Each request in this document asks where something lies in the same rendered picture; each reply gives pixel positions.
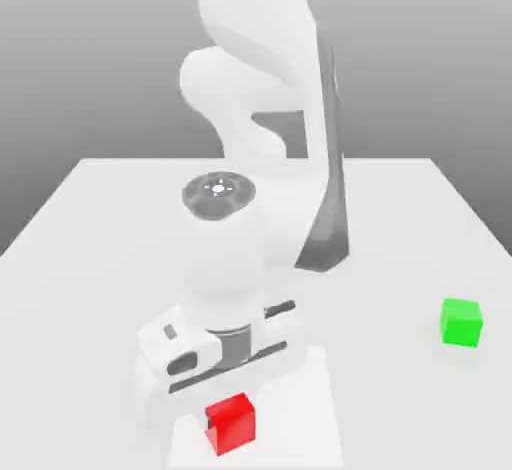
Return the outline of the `small green cube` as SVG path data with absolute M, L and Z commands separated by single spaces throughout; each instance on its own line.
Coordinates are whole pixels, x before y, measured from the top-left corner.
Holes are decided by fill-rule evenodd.
M 477 348 L 483 328 L 478 302 L 444 298 L 440 314 L 440 333 L 444 344 Z

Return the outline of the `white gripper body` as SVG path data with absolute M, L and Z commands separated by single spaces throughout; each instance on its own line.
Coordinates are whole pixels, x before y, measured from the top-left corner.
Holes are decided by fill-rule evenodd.
M 264 388 L 298 370 L 307 352 L 304 342 L 282 341 L 239 367 L 209 370 L 175 385 L 169 379 L 158 378 L 140 356 L 133 371 L 135 414 L 142 425 L 163 429 L 185 414 L 200 415 L 206 407 L 239 393 L 255 401 Z

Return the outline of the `small red cube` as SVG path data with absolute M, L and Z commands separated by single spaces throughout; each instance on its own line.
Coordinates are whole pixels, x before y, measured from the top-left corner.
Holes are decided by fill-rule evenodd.
M 256 412 L 245 393 L 239 393 L 205 408 L 205 435 L 217 456 L 256 438 Z

